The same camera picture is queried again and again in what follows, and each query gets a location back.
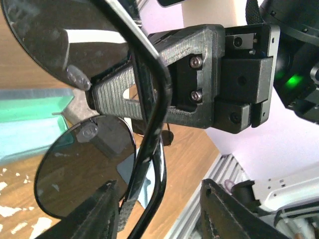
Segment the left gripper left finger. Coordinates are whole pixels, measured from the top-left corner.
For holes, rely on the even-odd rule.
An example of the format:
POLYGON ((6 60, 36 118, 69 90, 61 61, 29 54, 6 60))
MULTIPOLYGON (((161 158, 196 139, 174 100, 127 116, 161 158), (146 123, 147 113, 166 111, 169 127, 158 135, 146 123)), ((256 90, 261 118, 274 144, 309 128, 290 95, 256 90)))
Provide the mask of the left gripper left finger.
POLYGON ((119 223, 118 182, 108 181, 38 239, 115 239, 119 223))

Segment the teal glasses case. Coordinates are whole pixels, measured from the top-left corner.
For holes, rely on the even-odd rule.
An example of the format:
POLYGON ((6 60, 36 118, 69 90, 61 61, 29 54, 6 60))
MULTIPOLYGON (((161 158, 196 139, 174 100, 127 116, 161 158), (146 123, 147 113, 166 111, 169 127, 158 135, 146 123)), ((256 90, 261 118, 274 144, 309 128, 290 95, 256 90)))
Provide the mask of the teal glasses case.
POLYGON ((0 163, 44 153, 68 129, 62 112, 71 89, 5 89, 0 92, 0 163))

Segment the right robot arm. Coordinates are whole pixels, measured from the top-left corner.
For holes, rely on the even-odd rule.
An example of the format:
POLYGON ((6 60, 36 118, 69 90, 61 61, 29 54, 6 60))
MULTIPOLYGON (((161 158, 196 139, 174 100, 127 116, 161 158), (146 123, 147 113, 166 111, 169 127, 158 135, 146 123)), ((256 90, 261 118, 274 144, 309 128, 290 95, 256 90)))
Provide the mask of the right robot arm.
POLYGON ((268 119, 272 90, 285 108, 318 122, 318 1, 249 0, 246 21, 149 35, 172 79, 167 123, 236 134, 268 119))

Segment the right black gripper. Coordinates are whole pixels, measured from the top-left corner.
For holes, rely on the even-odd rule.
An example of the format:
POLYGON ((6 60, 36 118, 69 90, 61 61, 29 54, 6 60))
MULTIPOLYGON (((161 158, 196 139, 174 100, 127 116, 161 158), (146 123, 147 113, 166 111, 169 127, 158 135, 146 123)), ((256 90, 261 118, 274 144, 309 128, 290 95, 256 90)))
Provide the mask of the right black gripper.
POLYGON ((171 33, 173 124, 237 134, 269 117, 280 30, 203 24, 171 33))

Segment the blue cleaning cloth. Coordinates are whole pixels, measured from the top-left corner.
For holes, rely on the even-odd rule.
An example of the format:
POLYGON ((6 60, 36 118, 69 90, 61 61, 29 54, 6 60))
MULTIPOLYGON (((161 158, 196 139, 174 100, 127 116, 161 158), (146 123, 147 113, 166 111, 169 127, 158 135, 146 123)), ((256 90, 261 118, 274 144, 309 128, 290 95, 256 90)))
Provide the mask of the blue cleaning cloth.
MULTIPOLYGON (((125 183, 129 184, 134 163, 134 155, 131 154, 123 162, 117 165, 117 172, 125 183)), ((153 162, 150 160, 140 167, 136 174, 137 179, 133 180, 133 187, 129 190, 129 199, 135 198, 145 209, 149 204, 155 186, 155 170, 153 162)))

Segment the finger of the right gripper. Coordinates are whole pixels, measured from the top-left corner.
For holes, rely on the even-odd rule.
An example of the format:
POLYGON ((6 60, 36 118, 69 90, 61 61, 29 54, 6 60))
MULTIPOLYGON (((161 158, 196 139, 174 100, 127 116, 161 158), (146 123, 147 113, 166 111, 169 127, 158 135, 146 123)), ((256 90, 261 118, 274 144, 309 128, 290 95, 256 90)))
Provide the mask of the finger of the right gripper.
MULTIPOLYGON (((163 101, 157 115, 167 123, 195 128, 213 125, 214 99, 220 91, 221 59, 225 51, 225 28, 202 24, 149 35, 170 73, 171 99, 163 101)), ((142 107, 154 107, 162 77, 140 64, 140 75, 128 62, 104 77, 92 90, 97 112, 141 120, 142 107)))

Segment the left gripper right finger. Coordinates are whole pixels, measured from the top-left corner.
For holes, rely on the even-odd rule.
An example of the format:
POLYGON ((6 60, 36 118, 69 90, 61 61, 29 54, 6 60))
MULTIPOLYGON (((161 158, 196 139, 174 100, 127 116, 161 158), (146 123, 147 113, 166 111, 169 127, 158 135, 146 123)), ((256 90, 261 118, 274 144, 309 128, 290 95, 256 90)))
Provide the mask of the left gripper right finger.
POLYGON ((204 239, 286 239, 287 237, 268 225, 230 194, 221 189, 214 193, 218 198, 207 213, 204 239))

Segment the thin-frame clear glasses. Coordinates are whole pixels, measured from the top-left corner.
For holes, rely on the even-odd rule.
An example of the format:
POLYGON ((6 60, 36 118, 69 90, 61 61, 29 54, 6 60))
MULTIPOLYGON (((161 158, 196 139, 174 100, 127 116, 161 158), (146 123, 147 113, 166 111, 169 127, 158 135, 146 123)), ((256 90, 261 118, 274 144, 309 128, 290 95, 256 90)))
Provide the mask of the thin-frame clear glasses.
POLYGON ((139 239, 159 205, 166 187, 161 132, 165 115, 157 110, 171 99, 171 79, 159 53, 141 30, 138 9, 130 0, 3 0, 6 22, 25 52, 47 73, 91 93, 98 77, 131 61, 136 77, 140 64, 162 77, 154 107, 142 107, 147 124, 140 147, 124 117, 99 113, 71 127, 43 157, 35 176, 34 194, 48 215, 66 218, 108 181, 119 187, 118 231, 136 203, 129 199, 140 167, 153 162, 155 188, 151 201, 130 233, 139 239), (134 155, 129 184, 117 165, 134 155))

